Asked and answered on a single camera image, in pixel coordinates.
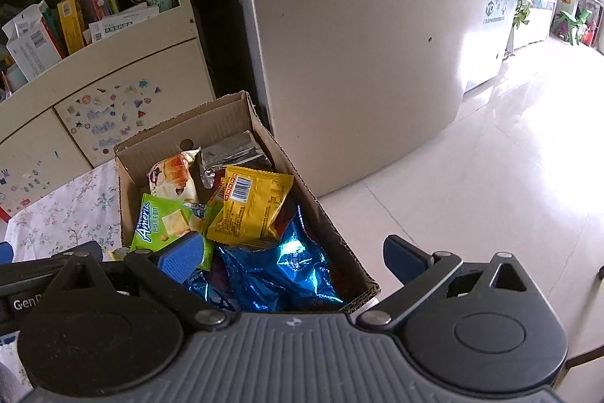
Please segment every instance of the cardboard box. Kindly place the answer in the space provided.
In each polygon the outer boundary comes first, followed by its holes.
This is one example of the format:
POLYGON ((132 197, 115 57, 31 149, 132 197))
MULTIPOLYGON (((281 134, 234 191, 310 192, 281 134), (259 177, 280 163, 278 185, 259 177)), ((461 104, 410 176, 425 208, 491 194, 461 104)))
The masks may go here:
POLYGON ((61 61, 41 20, 33 23, 27 33, 9 42, 6 48, 28 81, 61 61))
POLYGON ((65 45, 69 54, 74 54, 84 48, 84 18, 80 8, 80 0, 62 0, 57 5, 61 29, 65 37, 65 45))
POLYGON ((132 242, 141 195, 149 189, 147 173, 154 164, 183 149, 206 147, 245 130, 253 132, 279 173, 294 175, 290 196, 301 205, 307 225, 330 259, 334 286, 348 303, 343 311, 353 312, 363 306, 379 293, 379 285, 361 266, 283 149, 264 128, 245 92, 210 101, 144 130, 115 147, 120 174, 123 245, 129 246, 132 242))

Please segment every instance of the refrigerator door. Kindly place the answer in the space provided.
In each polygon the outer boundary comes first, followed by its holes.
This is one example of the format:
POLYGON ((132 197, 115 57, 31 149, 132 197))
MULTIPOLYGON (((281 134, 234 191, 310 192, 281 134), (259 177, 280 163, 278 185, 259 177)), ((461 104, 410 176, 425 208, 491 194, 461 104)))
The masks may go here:
POLYGON ((476 31, 472 51, 465 54, 469 79, 466 91, 499 73, 510 37, 518 0, 483 0, 481 30, 476 31))
POLYGON ((455 119, 484 0, 253 0, 270 123, 317 195, 455 119))

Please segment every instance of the croissant package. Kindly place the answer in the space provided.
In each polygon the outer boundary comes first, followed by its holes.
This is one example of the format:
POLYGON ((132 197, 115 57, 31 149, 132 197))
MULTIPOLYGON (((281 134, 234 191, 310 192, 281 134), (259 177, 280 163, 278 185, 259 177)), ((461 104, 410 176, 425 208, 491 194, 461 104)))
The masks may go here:
POLYGON ((189 173, 199 151, 184 151, 159 161, 149 171, 151 195, 161 199, 197 204, 195 183, 189 173))

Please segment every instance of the yellow snack package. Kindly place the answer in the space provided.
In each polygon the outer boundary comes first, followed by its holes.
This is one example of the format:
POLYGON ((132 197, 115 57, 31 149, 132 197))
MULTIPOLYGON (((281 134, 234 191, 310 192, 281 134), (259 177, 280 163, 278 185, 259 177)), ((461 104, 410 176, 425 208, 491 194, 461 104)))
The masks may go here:
POLYGON ((274 222, 294 177, 239 166, 226 169, 224 204, 208 228, 208 239, 232 246, 275 246, 274 222))

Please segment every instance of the white floor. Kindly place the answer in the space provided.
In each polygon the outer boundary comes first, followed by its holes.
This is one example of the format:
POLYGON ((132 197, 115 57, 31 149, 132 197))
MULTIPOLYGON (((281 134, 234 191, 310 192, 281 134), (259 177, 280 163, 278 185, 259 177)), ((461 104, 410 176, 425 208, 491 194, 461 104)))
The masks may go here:
MULTIPOLYGON (((566 327, 570 355, 604 344, 604 56, 554 39, 521 49, 466 93, 444 132, 321 203, 381 298, 400 287, 382 260, 389 234, 467 261, 511 251, 566 327)), ((602 374, 604 358, 558 392, 599 403, 602 374)))

